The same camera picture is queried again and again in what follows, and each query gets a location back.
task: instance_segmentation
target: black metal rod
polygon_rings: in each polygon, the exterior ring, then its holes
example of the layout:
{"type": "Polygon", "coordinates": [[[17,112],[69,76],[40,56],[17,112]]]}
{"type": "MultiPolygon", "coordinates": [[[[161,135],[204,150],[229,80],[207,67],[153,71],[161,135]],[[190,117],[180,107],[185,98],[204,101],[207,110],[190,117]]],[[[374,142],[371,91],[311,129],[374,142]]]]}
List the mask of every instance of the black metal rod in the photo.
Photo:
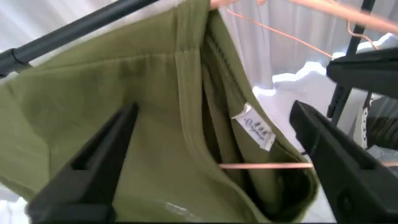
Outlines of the black metal rod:
{"type": "MultiPolygon", "coordinates": [[[[371,12],[375,2],[376,0],[364,0],[362,2],[361,9],[364,11],[371,12]]],[[[365,27],[356,24],[353,32],[355,34],[363,34],[364,31],[365,27]]],[[[352,36],[348,45],[346,55],[347,56],[355,55],[360,42],[361,42],[360,37],[352,36]]],[[[327,112],[328,118],[331,118],[331,123],[335,126],[337,126],[337,123],[341,117],[344,106],[348,100],[349,94],[351,93],[352,89],[353,88],[351,86],[341,86],[338,83],[336,85],[335,92],[333,93],[333,97],[331,99],[327,112]]]]}
{"type": "Polygon", "coordinates": [[[43,37],[33,40],[17,49],[13,49],[13,58],[9,60],[10,63],[0,62],[0,72],[13,72],[16,70],[16,66],[14,65],[15,63],[11,63],[13,61],[17,61],[19,64],[28,64],[33,59],[49,53],[52,50],[89,34],[156,1],[158,0],[118,0],[115,3],[105,6],[43,37]]]}

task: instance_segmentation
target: black object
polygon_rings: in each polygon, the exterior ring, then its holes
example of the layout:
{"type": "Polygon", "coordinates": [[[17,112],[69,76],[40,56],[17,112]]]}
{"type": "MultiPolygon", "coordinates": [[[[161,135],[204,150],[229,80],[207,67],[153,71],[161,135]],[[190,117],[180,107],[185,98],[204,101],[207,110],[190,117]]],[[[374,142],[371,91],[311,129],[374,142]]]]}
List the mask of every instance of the black object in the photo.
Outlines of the black object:
{"type": "Polygon", "coordinates": [[[316,109],[296,101],[290,114],[338,223],[398,223],[398,179],[316,109]]]}
{"type": "Polygon", "coordinates": [[[36,223],[112,223],[112,201],[138,106],[119,110],[28,204],[36,223]]]}
{"type": "Polygon", "coordinates": [[[338,58],[326,74],[340,85],[398,98],[398,47],[338,58]]]}
{"type": "MultiPolygon", "coordinates": [[[[361,10],[371,12],[373,5],[376,0],[364,0],[362,2],[361,10]]],[[[354,28],[355,34],[363,34],[365,27],[356,24],[354,28]]],[[[352,36],[348,45],[346,56],[353,56],[356,53],[356,49],[361,41],[360,37],[352,36]]],[[[330,101],[327,116],[331,118],[332,124],[337,126],[338,120],[340,119],[341,113],[343,112],[344,106],[348,100],[349,94],[351,93],[352,86],[342,85],[340,83],[336,84],[335,92],[330,101]]]]}
{"type": "Polygon", "coordinates": [[[41,38],[0,54],[0,78],[79,37],[93,32],[158,0],[118,0],[41,38]]]}

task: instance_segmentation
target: hanging clothes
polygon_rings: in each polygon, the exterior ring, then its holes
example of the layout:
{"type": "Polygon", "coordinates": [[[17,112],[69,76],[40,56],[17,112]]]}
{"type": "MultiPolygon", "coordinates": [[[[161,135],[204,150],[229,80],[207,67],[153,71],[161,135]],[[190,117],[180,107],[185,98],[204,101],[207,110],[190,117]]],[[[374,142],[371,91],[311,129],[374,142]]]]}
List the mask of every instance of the hanging clothes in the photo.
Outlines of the hanging clothes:
{"type": "Polygon", "coordinates": [[[78,45],[0,86],[0,181],[30,200],[120,107],[139,104],[113,205],[118,221],[298,222],[311,169],[254,97],[209,0],[78,45]],[[276,140],[264,150],[237,119],[251,105],[276,140]]]}

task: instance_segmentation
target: white tag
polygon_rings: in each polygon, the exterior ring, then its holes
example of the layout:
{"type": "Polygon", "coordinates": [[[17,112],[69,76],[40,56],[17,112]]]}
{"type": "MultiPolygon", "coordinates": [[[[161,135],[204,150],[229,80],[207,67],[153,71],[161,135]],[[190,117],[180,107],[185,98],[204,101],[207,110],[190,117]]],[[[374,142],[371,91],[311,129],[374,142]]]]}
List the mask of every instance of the white tag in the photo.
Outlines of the white tag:
{"type": "Polygon", "coordinates": [[[243,111],[234,116],[242,128],[257,142],[261,149],[269,151],[275,141],[275,134],[250,104],[244,105],[243,111]]]}

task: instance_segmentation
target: vertical black pole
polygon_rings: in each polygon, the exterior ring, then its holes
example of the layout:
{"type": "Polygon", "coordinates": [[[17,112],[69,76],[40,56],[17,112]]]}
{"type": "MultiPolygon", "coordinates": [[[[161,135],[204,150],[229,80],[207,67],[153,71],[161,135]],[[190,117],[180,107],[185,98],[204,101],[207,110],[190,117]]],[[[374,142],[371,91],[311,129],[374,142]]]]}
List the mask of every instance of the vertical black pole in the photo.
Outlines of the vertical black pole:
{"type": "MultiPolygon", "coordinates": [[[[376,0],[364,0],[361,9],[371,12],[375,2],[376,0]]],[[[364,31],[365,27],[356,24],[353,32],[355,34],[363,34],[364,31]]],[[[351,37],[346,53],[347,56],[355,55],[356,49],[358,48],[360,41],[360,37],[351,37]]],[[[331,118],[331,123],[335,126],[337,126],[338,120],[340,119],[341,113],[343,112],[344,106],[347,102],[349,94],[351,93],[351,90],[352,86],[341,86],[337,83],[333,98],[331,99],[327,112],[328,118],[331,118]]]]}

